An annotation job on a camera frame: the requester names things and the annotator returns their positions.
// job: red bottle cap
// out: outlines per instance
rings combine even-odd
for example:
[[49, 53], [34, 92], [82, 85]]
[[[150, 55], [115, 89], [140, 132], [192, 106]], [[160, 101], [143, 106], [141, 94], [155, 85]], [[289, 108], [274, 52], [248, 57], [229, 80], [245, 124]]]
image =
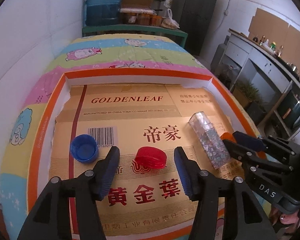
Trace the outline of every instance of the red bottle cap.
[[166, 167], [167, 156], [160, 149], [146, 146], [138, 150], [135, 160], [144, 167], [163, 169]]

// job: refrigerator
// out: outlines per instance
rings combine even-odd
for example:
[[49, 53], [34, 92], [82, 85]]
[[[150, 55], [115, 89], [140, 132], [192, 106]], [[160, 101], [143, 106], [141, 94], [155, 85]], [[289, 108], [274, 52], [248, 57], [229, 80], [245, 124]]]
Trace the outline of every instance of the refrigerator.
[[185, 50], [193, 56], [200, 54], [217, 0], [173, 0], [173, 19], [180, 30], [188, 33]]

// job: pink cartoon sheep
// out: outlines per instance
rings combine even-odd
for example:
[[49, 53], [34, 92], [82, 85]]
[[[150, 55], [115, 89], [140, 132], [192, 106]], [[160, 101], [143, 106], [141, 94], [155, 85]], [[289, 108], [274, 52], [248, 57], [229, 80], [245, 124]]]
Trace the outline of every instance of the pink cartoon sheep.
[[69, 61], [71, 59], [79, 60], [82, 58], [94, 56], [96, 54], [102, 54], [102, 50], [99, 48], [95, 48], [95, 47], [87, 48], [87, 49], [76, 49], [74, 51], [67, 53], [66, 61]]

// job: plastic bag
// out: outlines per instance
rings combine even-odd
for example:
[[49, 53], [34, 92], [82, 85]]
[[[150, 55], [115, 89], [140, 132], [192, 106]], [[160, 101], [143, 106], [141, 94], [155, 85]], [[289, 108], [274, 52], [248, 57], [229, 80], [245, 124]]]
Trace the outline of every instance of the plastic bag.
[[180, 28], [179, 24], [175, 20], [172, 19], [171, 9], [168, 9], [168, 16], [169, 16], [168, 19], [163, 20], [161, 27], [167, 28], [167, 29], [172, 29], [172, 30]]

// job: dark red stripe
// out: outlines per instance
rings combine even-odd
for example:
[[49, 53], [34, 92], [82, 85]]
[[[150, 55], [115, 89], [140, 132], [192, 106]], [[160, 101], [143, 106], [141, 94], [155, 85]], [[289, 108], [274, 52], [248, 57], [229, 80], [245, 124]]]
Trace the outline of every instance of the dark red stripe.
[[[75, 138], [75, 135], [77, 133], [77, 124], [79, 120], [79, 115], [81, 112], [81, 108], [83, 105], [83, 100], [86, 95], [87, 91], [87, 85], [83, 86], [81, 98], [78, 104], [77, 111], [75, 112], [74, 120], [72, 123], [72, 130], [71, 130], [71, 142]], [[69, 179], [73, 179], [74, 177], [74, 160], [73, 157], [69, 151]], [[79, 234], [79, 229], [78, 229], [78, 222], [77, 222], [77, 211], [75, 209], [75, 200], [74, 198], [69, 198], [70, 202], [70, 212], [71, 212], [71, 220], [72, 220], [72, 228], [73, 228], [73, 233], [74, 234]]]

